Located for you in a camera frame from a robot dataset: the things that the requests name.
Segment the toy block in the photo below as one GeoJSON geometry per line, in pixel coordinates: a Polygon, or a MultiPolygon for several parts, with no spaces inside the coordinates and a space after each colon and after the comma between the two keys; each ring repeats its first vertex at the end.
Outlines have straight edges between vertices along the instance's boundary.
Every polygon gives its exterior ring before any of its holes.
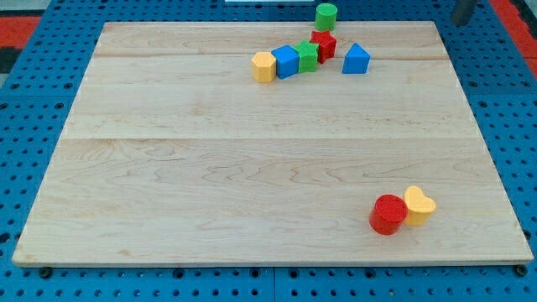
{"type": "Polygon", "coordinates": [[[300,44],[293,46],[299,55],[299,73],[317,71],[317,50],[319,45],[302,40],[300,44]]]}
{"type": "Polygon", "coordinates": [[[252,58],[252,76],[259,83],[269,83],[276,76],[276,58],[269,52],[258,52],[252,58]]]}
{"type": "Polygon", "coordinates": [[[344,74],[364,74],[368,71],[371,55],[357,43],[353,44],[343,62],[344,74]]]}
{"type": "Polygon", "coordinates": [[[409,215],[404,223],[411,226],[423,226],[436,210],[436,203],[425,196],[420,187],[412,185],[404,192],[404,203],[409,208],[409,215]]]}
{"type": "Polygon", "coordinates": [[[330,35],[330,31],[312,31],[310,42],[317,43],[319,45],[317,57],[319,63],[323,64],[326,60],[334,57],[334,54],[336,53],[337,40],[330,35]]]}
{"type": "Polygon", "coordinates": [[[381,235],[393,235],[408,214],[404,200],[396,195],[382,195],[369,215],[369,224],[381,235]]]}
{"type": "Polygon", "coordinates": [[[276,58],[276,75],[280,79],[299,72],[299,54],[289,45],[271,51],[276,58]]]}
{"type": "Polygon", "coordinates": [[[315,29],[319,31],[334,30],[336,16],[337,7],[334,4],[319,4],[315,11],[315,29]]]}

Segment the blue triangle block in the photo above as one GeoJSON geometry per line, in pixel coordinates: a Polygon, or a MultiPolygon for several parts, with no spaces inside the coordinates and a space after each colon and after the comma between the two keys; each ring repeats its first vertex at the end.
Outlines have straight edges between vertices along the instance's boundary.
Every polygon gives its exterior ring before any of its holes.
{"type": "Polygon", "coordinates": [[[284,79],[299,72],[299,54],[290,45],[284,45],[271,53],[276,57],[278,78],[284,79]]]}
{"type": "Polygon", "coordinates": [[[368,71],[371,55],[357,43],[353,44],[343,62],[344,74],[364,74],[368,71]]]}

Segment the yellow block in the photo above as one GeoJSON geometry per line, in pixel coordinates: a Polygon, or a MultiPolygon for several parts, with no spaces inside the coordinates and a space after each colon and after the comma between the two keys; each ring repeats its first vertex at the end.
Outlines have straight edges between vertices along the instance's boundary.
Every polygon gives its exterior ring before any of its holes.
{"type": "Polygon", "coordinates": [[[276,57],[269,52],[258,52],[252,58],[252,76],[259,83],[269,83],[276,76],[276,57]]]}
{"type": "Polygon", "coordinates": [[[436,210],[435,201],[425,196],[423,190],[415,185],[404,192],[404,203],[409,208],[404,223],[411,226],[423,226],[436,210]]]}

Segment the yellow heart-shaped block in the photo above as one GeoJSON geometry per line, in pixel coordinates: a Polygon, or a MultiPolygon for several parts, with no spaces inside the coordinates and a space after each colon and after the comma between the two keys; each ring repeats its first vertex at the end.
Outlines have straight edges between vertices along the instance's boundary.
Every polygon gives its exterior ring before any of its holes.
{"type": "Polygon", "coordinates": [[[423,226],[436,210],[436,202],[425,196],[423,190],[416,185],[411,185],[404,192],[404,203],[409,208],[404,223],[411,226],[423,226]]]}

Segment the red surface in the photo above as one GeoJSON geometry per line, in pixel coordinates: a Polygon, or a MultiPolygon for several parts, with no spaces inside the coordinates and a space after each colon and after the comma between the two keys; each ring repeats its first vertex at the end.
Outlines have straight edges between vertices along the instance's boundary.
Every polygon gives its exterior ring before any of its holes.
{"type": "Polygon", "coordinates": [[[41,17],[0,17],[0,47],[23,49],[41,17]]]}
{"type": "Polygon", "coordinates": [[[336,52],[336,38],[330,35],[330,31],[312,31],[310,43],[319,45],[319,55],[317,55],[319,63],[323,64],[326,60],[334,57],[334,53],[336,52]]]}
{"type": "Polygon", "coordinates": [[[529,68],[537,77],[537,40],[529,33],[529,27],[519,16],[519,10],[509,0],[489,0],[496,14],[517,45],[520,54],[526,59],[529,68]]]}
{"type": "Polygon", "coordinates": [[[409,209],[404,200],[396,195],[382,195],[378,197],[371,211],[369,224],[379,234],[392,235],[397,232],[408,214],[409,209]]]}

